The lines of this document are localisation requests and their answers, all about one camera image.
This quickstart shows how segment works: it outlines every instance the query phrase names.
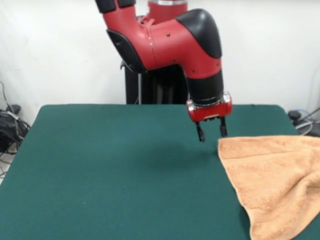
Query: green felt surface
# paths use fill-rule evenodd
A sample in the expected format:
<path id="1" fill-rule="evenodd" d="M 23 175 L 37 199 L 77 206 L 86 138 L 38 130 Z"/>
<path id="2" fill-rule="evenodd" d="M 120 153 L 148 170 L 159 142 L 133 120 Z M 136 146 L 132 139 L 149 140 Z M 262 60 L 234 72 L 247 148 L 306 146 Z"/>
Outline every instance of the green felt surface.
<path id="1" fill-rule="evenodd" d="M 43 107 L 0 186 L 3 240 L 247 240 L 249 219 L 183 105 Z M 297 134 L 278 106 L 236 105 L 234 136 Z M 316 218 L 297 239 L 319 239 Z"/>

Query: black cable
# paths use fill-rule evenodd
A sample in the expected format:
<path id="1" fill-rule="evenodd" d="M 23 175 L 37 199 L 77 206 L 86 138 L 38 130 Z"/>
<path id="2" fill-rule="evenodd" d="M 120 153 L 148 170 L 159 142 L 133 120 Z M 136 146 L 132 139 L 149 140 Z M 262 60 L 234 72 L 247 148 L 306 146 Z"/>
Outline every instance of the black cable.
<path id="1" fill-rule="evenodd" d="M 0 84 L 2 85 L 2 95 L 3 95 L 3 98 L 4 98 L 4 100 L 5 100 L 5 103 L 6 103 L 6 105 L 8 106 L 8 108 L 12 108 L 10 105 L 9 105 L 9 103 L 8 103 L 8 101 L 7 101 L 7 97 L 6 97 L 6 93 L 5 93 L 5 85 L 4 85 L 4 83 L 0 80 Z"/>
<path id="2" fill-rule="evenodd" d="M 0 177 L 4 176 L 4 175 L 6 175 L 6 174 L 7 174 L 7 171 L 1 173 L 1 174 L 0 174 Z"/>
<path id="3" fill-rule="evenodd" d="M 0 85 L 5 103 L 11 108 L 7 101 L 5 86 L 1 80 Z M 31 126 L 14 113 L 0 110 L 0 152 L 15 155 L 30 129 Z M 12 144 L 15 144 L 15 150 L 9 151 Z"/>
<path id="4" fill-rule="evenodd" d="M 9 165 L 11 165 L 11 163 L 10 163 L 10 162 L 8 162 L 8 161 L 4 161 L 4 160 L 2 160 L 1 158 L 0 158 L 0 162 L 2 162 L 2 163 L 4 163 L 4 164 L 9 164 Z"/>
<path id="5" fill-rule="evenodd" d="M 297 122 L 297 125 L 303 123 L 305 120 L 307 120 L 308 118 L 312 117 L 314 114 L 316 114 L 317 112 L 320 111 L 320 107 L 317 108 L 316 110 L 314 110 L 313 112 L 311 112 L 309 115 L 305 116 L 304 118 L 300 119 L 298 122 Z"/>

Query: red arm link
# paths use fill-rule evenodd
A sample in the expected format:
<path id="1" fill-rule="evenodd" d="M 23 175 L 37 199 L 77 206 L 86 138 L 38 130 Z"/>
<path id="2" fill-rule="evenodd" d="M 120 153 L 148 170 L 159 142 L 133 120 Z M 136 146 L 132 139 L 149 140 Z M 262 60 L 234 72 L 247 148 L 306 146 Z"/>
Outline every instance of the red arm link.
<path id="1" fill-rule="evenodd" d="M 147 71 L 173 64 L 181 65 L 190 79 L 203 79 L 221 71 L 221 59 L 209 56 L 194 36 L 176 19 L 157 25 L 139 23 L 134 6 L 103 14 L 109 30 L 126 36 Z"/>

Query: white wall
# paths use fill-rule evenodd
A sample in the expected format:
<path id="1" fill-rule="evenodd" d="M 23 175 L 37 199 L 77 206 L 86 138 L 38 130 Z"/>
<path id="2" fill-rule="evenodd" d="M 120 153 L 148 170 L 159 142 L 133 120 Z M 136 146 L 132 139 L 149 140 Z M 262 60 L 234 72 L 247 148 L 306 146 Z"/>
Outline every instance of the white wall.
<path id="1" fill-rule="evenodd" d="M 137 13 L 147 0 L 137 0 Z M 189 0 L 218 24 L 235 104 L 320 105 L 320 1 Z M 125 103 L 121 59 L 94 0 L 0 0 L 0 79 L 33 122 L 46 104 Z"/>

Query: electrical cord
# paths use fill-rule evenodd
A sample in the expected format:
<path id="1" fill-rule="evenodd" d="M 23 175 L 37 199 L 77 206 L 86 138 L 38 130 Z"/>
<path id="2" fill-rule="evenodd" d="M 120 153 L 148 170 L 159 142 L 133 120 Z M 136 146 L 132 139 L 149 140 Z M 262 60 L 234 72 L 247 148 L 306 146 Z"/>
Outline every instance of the electrical cord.
<path id="1" fill-rule="evenodd" d="M 295 129 L 300 130 L 300 129 L 303 129 L 303 128 L 309 126 L 309 128 L 307 130 L 305 130 L 305 131 L 300 133 L 300 135 L 305 136 L 305 135 L 309 134 L 312 131 L 312 129 L 313 129 L 315 124 L 320 124 L 320 121 L 310 121 L 310 120 L 308 120 L 307 122 L 304 122 L 302 124 L 297 125 L 295 127 Z"/>
<path id="2" fill-rule="evenodd" d="M 311 112 L 309 115 L 305 116 L 304 118 L 300 119 L 298 122 L 297 122 L 297 125 L 303 123 L 305 120 L 307 120 L 308 118 L 312 117 L 314 114 L 316 114 L 317 112 L 320 111 L 320 107 L 317 108 L 316 110 L 314 110 L 313 112 Z"/>
<path id="3" fill-rule="evenodd" d="M 6 105 L 11 109 L 11 111 L 14 113 L 14 109 L 12 108 L 12 106 L 8 103 L 7 101 L 7 97 L 6 97 L 6 93 L 5 93 L 5 85 L 4 83 L 0 80 L 0 84 L 2 86 L 2 95 L 3 95 L 3 98 L 1 97 L 1 99 L 3 99 L 6 103 Z"/>
<path id="4" fill-rule="evenodd" d="M 0 100 L 3 100 L 8 106 L 6 111 L 0 110 L 0 152 L 15 155 L 31 127 L 15 114 L 13 107 L 7 101 L 5 86 L 2 81 L 0 81 L 0 85 L 3 94 Z M 15 151 L 9 151 L 12 144 L 15 144 Z"/>

